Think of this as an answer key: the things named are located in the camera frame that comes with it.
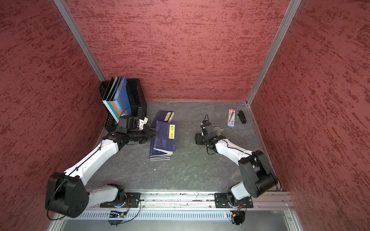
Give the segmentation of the purple book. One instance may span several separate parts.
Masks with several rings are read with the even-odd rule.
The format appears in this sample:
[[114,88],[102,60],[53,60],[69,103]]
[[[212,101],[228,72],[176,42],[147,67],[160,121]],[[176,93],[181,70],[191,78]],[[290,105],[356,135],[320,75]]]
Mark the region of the purple book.
[[169,160],[170,156],[167,157],[156,157],[156,158],[150,158],[150,161],[159,161],[159,160]]
[[176,151],[177,125],[157,121],[156,132],[158,135],[154,139],[153,149],[167,155],[172,155]]
[[149,151],[149,159],[150,158],[156,158],[156,157],[167,157],[167,156],[171,156],[173,154],[173,152],[170,152],[170,151],[159,151],[159,150],[154,149],[154,144],[155,144],[155,141],[151,140],[151,142],[150,142],[150,151]]

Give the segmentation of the blue book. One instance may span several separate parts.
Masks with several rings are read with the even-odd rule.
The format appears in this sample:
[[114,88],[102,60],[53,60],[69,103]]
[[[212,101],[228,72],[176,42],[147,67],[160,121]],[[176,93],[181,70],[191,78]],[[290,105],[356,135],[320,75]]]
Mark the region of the blue book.
[[155,129],[157,121],[170,123],[172,121],[173,116],[174,116],[174,111],[160,110],[157,112],[150,127]]

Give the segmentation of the grey fluffy cleaning cloth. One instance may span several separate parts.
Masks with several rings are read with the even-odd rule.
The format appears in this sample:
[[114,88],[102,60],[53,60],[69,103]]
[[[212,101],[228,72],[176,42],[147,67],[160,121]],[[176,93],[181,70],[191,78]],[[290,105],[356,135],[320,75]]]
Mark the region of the grey fluffy cleaning cloth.
[[224,131],[224,128],[214,127],[214,130],[216,131],[216,133],[217,133],[218,135],[220,135],[220,134],[221,134],[221,132],[222,132],[222,131]]

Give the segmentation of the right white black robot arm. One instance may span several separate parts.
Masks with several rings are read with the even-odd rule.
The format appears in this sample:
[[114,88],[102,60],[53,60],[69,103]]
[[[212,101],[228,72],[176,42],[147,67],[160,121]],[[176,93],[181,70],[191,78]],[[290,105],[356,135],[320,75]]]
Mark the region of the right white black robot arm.
[[225,197],[232,208],[238,208],[244,199],[258,198],[278,185],[278,178],[268,164],[265,154],[249,151],[218,135],[210,123],[201,125],[201,133],[195,135],[197,145],[205,145],[214,154],[220,154],[238,165],[242,181],[228,188]]

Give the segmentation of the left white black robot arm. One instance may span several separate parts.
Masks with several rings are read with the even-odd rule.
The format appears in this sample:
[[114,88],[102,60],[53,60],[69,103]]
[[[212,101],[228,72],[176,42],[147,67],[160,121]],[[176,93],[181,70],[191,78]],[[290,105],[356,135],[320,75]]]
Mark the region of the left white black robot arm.
[[130,142],[146,143],[158,136],[149,127],[139,131],[119,133],[110,132],[101,139],[100,144],[81,161],[62,173],[53,173],[47,182],[45,198],[46,212],[55,212],[64,217],[76,218],[85,209],[112,203],[121,208],[128,205],[124,187],[111,183],[91,191],[86,190],[90,178],[113,155]]

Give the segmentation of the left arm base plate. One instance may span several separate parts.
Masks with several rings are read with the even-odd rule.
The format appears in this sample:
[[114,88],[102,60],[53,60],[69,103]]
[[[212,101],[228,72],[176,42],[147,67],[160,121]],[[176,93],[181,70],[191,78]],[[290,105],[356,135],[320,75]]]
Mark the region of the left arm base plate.
[[126,193],[121,201],[105,202],[99,205],[100,208],[128,209],[139,208],[141,193]]

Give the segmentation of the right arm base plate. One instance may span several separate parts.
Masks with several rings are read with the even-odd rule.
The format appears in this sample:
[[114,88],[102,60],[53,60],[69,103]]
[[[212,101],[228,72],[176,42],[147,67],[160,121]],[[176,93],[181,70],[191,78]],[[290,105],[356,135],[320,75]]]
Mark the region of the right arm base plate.
[[216,208],[253,208],[251,197],[238,200],[231,193],[215,193],[214,202]]

